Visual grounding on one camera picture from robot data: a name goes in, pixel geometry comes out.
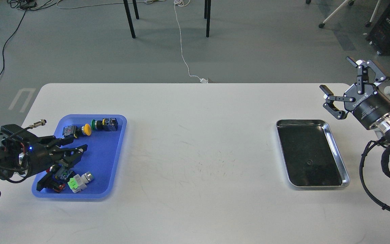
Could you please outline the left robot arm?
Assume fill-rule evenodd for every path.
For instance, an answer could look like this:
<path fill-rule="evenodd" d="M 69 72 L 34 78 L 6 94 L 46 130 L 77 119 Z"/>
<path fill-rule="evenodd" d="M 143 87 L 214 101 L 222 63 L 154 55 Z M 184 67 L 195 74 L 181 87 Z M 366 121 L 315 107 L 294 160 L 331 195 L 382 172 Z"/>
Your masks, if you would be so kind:
<path fill-rule="evenodd" d="M 1 126 L 0 179 L 12 183 L 14 173 L 18 173 L 22 180 L 25 180 L 53 165 L 62 164 L 73 168 L 80 162 L 83 153 L 88 150 L 88 145 L 66 148 L 66 145 L 74 142 L 74 137 L 37 137 L 29 131 L 45 124 L 46 121 L 42 119 L 26 128 L 16 124 Z"/>

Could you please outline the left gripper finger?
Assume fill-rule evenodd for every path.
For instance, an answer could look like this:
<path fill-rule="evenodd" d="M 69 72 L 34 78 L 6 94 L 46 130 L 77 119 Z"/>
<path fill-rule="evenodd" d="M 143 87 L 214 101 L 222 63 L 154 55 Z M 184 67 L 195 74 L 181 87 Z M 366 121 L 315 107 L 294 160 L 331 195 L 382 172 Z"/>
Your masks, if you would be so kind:
<path fill-rule="evenodd" d="M 76 148 L 59 148 L 55 149 L 55 162 L 65 168 L 73 168 L 80 160 L 88 145 L 84 144 Z"/>
<path fill-rule="evenodd" d="M 75 137 L 74 136 L 67 136 L 63 138 L 56 138 L 55 136 L 48 136 L 45 137 L 45 148 L 50 149 L 54 146 L 60 147 L 69 145 L 74 142 Z"/>

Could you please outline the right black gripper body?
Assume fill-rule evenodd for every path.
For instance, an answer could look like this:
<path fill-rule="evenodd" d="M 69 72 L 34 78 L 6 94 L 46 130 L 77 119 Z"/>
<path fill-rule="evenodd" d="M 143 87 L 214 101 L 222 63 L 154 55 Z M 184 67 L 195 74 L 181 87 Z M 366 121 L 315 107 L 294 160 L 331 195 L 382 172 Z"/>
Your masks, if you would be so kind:
<path fill-rule="evenodd" d="M 345 109 L 362 124 L 366 130 L 374 129 L 373 125 L 378 119 L 390 113 L 390 100 L 380 93 L 373 83 L 364 82 L 364 91 L 358 94 L 358 86 L 351 85 L 344 93 L 354 102 L 345 102 Z"/>

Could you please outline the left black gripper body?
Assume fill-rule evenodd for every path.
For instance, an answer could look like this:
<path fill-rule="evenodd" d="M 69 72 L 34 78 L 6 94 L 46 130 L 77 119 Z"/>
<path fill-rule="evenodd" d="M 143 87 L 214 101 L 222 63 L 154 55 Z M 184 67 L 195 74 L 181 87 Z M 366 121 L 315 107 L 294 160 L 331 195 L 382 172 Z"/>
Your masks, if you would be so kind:
<path fill-rule="evenodd" d="M 21 176 L 28 178 L 41 173 L 60 160 L 60 147 L 57 141 L 23 142 Z"/>

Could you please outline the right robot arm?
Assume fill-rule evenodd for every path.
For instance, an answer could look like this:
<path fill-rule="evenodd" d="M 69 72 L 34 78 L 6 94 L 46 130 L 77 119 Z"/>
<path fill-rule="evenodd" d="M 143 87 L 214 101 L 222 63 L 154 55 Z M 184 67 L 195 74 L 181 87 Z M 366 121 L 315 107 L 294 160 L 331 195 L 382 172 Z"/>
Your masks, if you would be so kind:
<path fill-rule="evenodd" d="M 346 57 L 346 60 L 356 68 L 356 82 L 342 96 L 335 96 L 326 85 L 320 85 L 325 94 L 323 107 L 337 120 L 343 120 L 348 114 L 352 114 L 366 130 L 377 129 L 381 132 L 379 140 L 369 141 L 364 148 L 359 164 L 359 177 L 368 197 L 383 210 L 390 212 L 390 206 L 370 192 L 363 177 L 364 161 L 368 153 L 373 147 L 381 146 L 384 148 L 381 170 L 390 178 L 390 99 L 378 87 L 381 82 L 389 80 L 390 76 L 372 60 L 355 60 L 352 57 Z"/>

